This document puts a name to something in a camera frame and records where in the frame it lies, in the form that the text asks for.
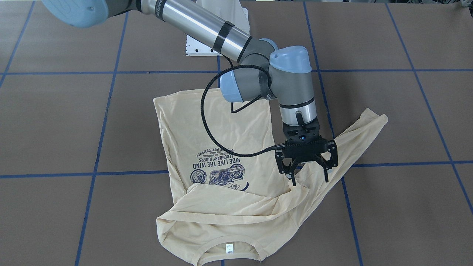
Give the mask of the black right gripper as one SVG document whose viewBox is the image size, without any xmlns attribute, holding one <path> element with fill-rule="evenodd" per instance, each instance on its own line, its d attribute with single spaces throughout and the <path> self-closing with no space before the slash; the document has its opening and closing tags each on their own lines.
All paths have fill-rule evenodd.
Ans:
<svg viewBox="0 0 473 266">
<path fill-rule="evenodd" d="M 312 121 L 304 126 L 283 123 L 283 132 L 286 141 L 275 150 L 279 173 L 285 174 L 296 186 L 297 166 L 303 162 L 316 162 L 323 168 L 324 180 L 328 183 L 328 170 L 338 167 L 338 148 L 334 140 L 328 141 L 320 135 L 319 122 Z"/>
</svg>

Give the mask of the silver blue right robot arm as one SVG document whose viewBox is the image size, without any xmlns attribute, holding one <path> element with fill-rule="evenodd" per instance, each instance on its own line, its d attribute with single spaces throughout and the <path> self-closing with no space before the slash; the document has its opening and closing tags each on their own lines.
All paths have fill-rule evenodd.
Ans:
<svg viewBox="0 0 473 266">
<path fill-rule="evenodd" d="M 235 61 L 236 66 L 217 74 L 206 86 L 201 98 L 203 126 L 221 150 L 249 158 L 274 150 L 280 173 L 295 183 L 294 171 L 305 162 L 316 162 L 328 171 L 338 166 L 335 141 L 320 134 L 314 88 L 310 73 L 309 53 L 305 47 L 279 49 L 274 41 L 254 39 L 232 22 L 223 20 L 191 0 L 44 0 L 46 8 L 59 20 L 78 28 L 88 28 L 110 17 L 137 10 L 154 14 L 159 20 L 180 29 L 219 54 Z M 267 147 L 256 153 L 239 154 L 224 147 L 214 138 L 204 113 L 204 102 L 211 85 L 220 81 L 220 91 L 230 103 L 246 106 L 265 98 L 277 99 L 282 115 L 285 143 Z"/>
</svg>

